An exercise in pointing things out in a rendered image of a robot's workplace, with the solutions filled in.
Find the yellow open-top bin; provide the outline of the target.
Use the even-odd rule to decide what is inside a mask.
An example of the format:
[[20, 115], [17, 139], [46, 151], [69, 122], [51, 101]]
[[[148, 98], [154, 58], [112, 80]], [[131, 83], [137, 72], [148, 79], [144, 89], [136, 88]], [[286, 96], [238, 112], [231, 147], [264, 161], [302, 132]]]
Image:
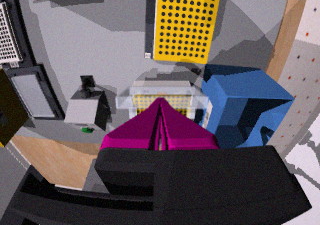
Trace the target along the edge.
[[28, 116], [18, 101], [4, 70], [0, 69], [0, 146], [5, 147], [27, 120]]

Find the blue open-top bin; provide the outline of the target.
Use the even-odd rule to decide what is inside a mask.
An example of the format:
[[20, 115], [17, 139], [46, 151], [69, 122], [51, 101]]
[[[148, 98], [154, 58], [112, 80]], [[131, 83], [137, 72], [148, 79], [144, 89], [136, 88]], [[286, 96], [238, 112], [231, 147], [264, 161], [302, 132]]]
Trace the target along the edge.
[[260, 68], [241, 66], [206, 64], [201, 91], [208, 109], [197, 109], [194, 122], [220, 148], [266, 145], [295, 100]]

